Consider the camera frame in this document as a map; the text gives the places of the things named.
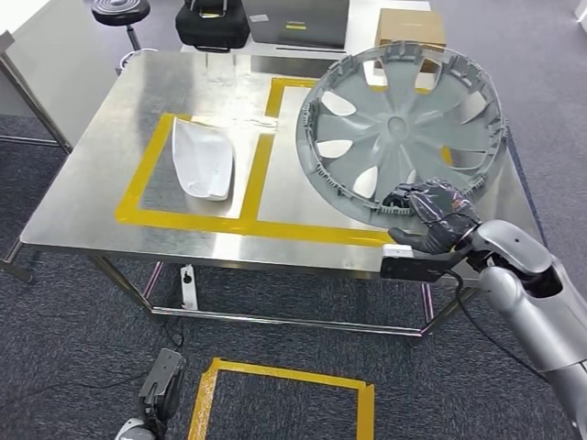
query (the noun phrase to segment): table frame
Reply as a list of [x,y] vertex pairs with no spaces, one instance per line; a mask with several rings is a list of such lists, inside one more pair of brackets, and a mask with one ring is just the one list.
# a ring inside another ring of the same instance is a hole
[[[430,284],[423,283],[421,285],[421,300],[424,311],[424,323],[421,327],[403,327],[397,325],[372,325],[372,324],[357,324],[357,323],[342,323],[337,321],[319,321],[310,319],[296,319],[296,318],[283,318],[275,316],[258,316],[242,313],[218,313],[212,311],[202,310],[188,310],[177,309],[171,307],[160,307],[153,305],[150,302],[150,296],[154,289],[156,281],[159,279],[165,263],[159,261],[155,265],[154,270],[147,282],[143,290],[139,290],[132,282],[128,280],[120,270],[107,257],[90,257],[97,268],[110,278],[116,286],[126,293],[131,300],[140,305],[144,312],[150,317],[158,321],[162,315],[171,316],[185,316],[191,318],[212,319],[226,322],[240,322],[240,323],[256,323],[256,324],[273,324],[273,325],[298,325],[310,328],[324,328],[330,330],[345,330],[357,333],[371,333],[380,335],[391,336],[406,336],[412,338],[412,344],[417,344],[425,336],[432,334],[434,330],[446,323],[449,318],[456,313],[460,304],[456,296],[450,300],[448,304],[443,307],[438,314],[434,314],[434,308],[432,302],[432,289]],[[479,290],[474,287],[466,287],[463,289],[459,299],[461,303],[466,303],[471,299]]]

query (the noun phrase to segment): black stool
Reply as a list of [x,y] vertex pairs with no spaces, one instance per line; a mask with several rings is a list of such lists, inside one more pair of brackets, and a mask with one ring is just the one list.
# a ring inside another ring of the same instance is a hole
[[120,68],[125,69],[128,60],[141,49],[141,44],[131,26],[147,17],[151,12],[148,0],[94,0],[92,14],[98,23],[106,26],[126,26],[132,51],[120,60]]

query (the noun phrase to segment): white desk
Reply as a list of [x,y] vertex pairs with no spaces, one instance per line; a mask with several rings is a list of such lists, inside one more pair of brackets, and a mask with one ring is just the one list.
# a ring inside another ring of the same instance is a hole
[[39,116],[8,69],[75,146],[116,80],[80,0],[2,0],[0,17],[0,115]]

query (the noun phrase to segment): cable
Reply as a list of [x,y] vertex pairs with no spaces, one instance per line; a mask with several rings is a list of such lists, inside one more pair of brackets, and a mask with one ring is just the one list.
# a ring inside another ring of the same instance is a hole
[[534,369],[534,368],[527,364],[526,362],[524,362],[524,360],[521,359],[520,357],[517,357],[517,356],[514,355],[514,353],[511,353],[511,351],[508,350],[507,348],[502,346],[499,342],[498,342],[496,339],[494,339],[493,336],[490,336],[490,335],[487,334],[487,332],[485,332],[479,323],[475,321],[475,319],[474,319],[473,316],[471,316],[471,313],[469,313],[468,310],[467,310],[467,308],[465,307],[465,304],[462,302],[462,300],[461,300],[460,292],[462,290],[462,287],[463,287],[462,278],[461,278],[461,276],[459,275],[458,273],[456,273],[455,271],[453,271],[453,270],[446,270],[444,273],[446,273],[447,275],[450,275],[450,276],[452,276],[453,278],[454,278],[455,280],[457,281],[458,284],[457,284],[456,289],[455,289],[455,296],[456,297],[457,301],[459,302],[459,305],[460,306],[461,309],[462,309],[462,313],[465,314],[465,316],[466,316],[467,319],[471,321],[471,324],[474,325],[477,330],[478,330],[479,333],[480,333],[481,335],[485,336],[488,341],[491,342],[492,344],[493,344],[494,346],[499,348],[499,350],[502,351],[503,353],[505,353],[508,357],[510,357],[510,358],[511,358],[513,360],[515,360],[517,364],[519,364],[519,365],[521,365],[521,366],[522,366],[522,367],[524,367],[525,369],[527,369],[528,371],[530,371],[530,373],[533,374],[536,378],[538,378],[539,380],[542,380],[542,381],[544,381],[544,382],[546,382],[546,383],[548,383],[546,380],[546,378],[545,378],[542,374],[539,373],[536,369]]
[[72,382],[72,381],[69,381],[69,380],[66,380],[66,381],[64,380],[64,381],[62,381],[62,382],[54,383],[52,385],[48,385],[48,386],[46,386],[46,387],[40,388],[39,390],[34,390],[34,391],[32,391],[32,392],[22,394],[22,395],[20,395],[19,397],[17,397],[15,399],[12,399],[11,401],[8,401],[7,403],[0,405],[0,411],[3,410],[4,408],[7,408],[8,406],[14,405],[14,403],[17,403],[17,402],[23,401],[25,399],[28,399],[29,397],[36,396],[38,394],[42,394],[44,392],[47,392],[47,391],[50,391],[50,390],[54,390],[55,388],[60,388],[60,387],[63,387],[63,388],[64,387],[80,387],[80,388],[88,388],[88,389],[90,389],[90,390],[109,390],[110,388],[116,388],[116,387],[119,387],[120,385],[124,385],[125,383],[130,383],[130,382],[132,382],[132,381],[134,381],[134,380],[139,380],[139,379],[144,378],[144,376],[147,376],[147,374],[149,374],[149,370],[144,371],[144,372],[142,372],[141,374],[138,374],[138,375],[136,375],[136,376],[132,376],[132,377],[130,377],[130,378],[119,380],[118,382],[109,383],[107,385],[93,385],[93,384],[90,384],[90,383]]

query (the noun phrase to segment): table leg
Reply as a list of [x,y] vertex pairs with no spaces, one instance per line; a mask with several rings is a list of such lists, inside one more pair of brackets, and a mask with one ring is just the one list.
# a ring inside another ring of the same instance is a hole
[[0,270],[12,275],[18,280],[29,284],[32,282],[32,274],[28,270],[20,268],[12,262],[16,258],[19,251],[22,248],[22,242],[17,240],[12,245],[12,248],[8,252],[8,255],[5,259],[0,258]]
[[423,283],[422,285],[422,305],[424,306],[424,317],[426,324],[434,318],[434,308],[432,305],[432,293],[430,291],[430,284]]
[[153,307],[143,295],[143,293],[134,287],[133,283],[127,280],[126,277],[125,277],[119,270],[116,269],[116,267],[112,264],[109,259],[107,257],[90,257],[90,259],[94,262],[98,269],[101,270],[103,272],[103,274],[114,282],[114,284],[116,284],[124,292],[127,293],[135,303],[141,306],[141,308],[143,308],[143,310],[144,310],[147,314],[149,316],[153,316]]
[[14,266],[12,263],[9,263],[3,259],[0,259],[0,270],[2,272],[6,272],[9,275],[12,275],[14,278],[19,279],[20,281],[26,282],[27,284],[32,281],[32,274],[28,270],[19,268],[18,266]]
[[[460,293],[460,300],[465,304],[467,303],[467,301],[470,300],[473,295],[477,293],[478,290],[472,287],[468,287],[463,289]],[[432,334],[434,330],[437,329],[440,325],[443,325],[446,323],[449,318],[454,315],[455,313],[458,312],[459,309],[460,309],[460,305],[459,304],[459,301],[457,301],[456,298],[453,298],[444,306],[442,310],[440,310],[437,316],[433,318],[429,323],[427,323],[426,326],[422,328],[420,333],[422,337],[419,339],[417,342],[421,342],[422,339]]]
[[47,131],[48,131],[60,147],[66,154],[71,153],[71,146],[67,139],[57,127],[54,121],[48,115],[46,110],[38,101],[35,95],[30,91],[26,81],[18,72],[12,61],[5,53],[0,54],[0,72],[3,73],[8,80],[22,97],[23,100]]

